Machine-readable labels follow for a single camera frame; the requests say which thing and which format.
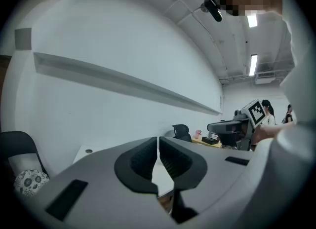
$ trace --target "patterned cushion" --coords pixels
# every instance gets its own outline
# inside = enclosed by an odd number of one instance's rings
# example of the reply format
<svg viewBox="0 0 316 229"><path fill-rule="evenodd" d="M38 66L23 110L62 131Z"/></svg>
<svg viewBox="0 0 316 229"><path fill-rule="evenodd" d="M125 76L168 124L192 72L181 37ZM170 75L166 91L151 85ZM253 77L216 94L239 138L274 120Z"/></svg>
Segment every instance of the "patterned cushion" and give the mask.
<svg viewBox="0 0 316 229"><path fill-rule="evenodd" d="M49 177L38 170L26 170L20 173L14 181L14 188L21 194L31 197L49 181Z"/></svg>

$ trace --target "desk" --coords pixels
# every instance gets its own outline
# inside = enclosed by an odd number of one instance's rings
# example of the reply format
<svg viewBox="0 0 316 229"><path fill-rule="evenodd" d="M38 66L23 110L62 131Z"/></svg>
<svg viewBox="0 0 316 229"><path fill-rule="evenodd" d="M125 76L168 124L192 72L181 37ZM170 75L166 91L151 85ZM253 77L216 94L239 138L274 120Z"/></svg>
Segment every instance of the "desk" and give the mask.
<svg viewBox="0 0 316 229"><path fill-rule="evenodd" d="M220 141L217 144L210 145L210 144L208 144L202 140L196 139L196 138L191 138L191 139L192 139L192 143L195 143L195 144L200 144L200 145L204 145L207 147L214 147L214 148L221 148L222 147L222 143Z"/></svg>

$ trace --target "ceiling light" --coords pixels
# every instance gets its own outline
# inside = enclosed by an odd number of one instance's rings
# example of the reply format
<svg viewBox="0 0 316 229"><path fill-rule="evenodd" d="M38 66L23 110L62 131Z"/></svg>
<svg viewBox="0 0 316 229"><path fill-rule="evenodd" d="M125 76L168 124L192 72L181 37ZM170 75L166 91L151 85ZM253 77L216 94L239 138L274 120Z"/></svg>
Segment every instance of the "ceiling light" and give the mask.
<svg viewBox="0 0 316 229"><path fill-rule="evenodd" d="M257 26L257 16L256 16L256 14L247 16L247 18L248 18L249 27Z"/></svg>
<svg viewBox="0 0 316 229"><path fill-rule="evenodd" d="M256 71L256 67L257 67L257 60L258 60L257 54L251 56L251 66L250 66L249 76L255 75L255 71Z"/></svg>

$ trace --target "black chair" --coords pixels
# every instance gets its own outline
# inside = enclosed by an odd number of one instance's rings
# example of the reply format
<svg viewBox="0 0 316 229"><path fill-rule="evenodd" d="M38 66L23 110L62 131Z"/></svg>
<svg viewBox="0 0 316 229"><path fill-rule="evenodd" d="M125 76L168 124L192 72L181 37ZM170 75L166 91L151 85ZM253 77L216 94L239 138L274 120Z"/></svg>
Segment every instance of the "black chair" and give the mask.
<svg viewBox="0 0 316 229"><path fill-rule="evenodd" d="M174 128L174 135L176 139L192 142L191 135L189 134L189 128L186 125L175 124L172 127Z"/></svg>
<svg viewBox="0 0 316 229"><path fill-rule="evenodd" d="M43 173L48 175L40 160L35 143L28 134L17 131L0 133L0 161L26 153L36 153Z"/></svg>

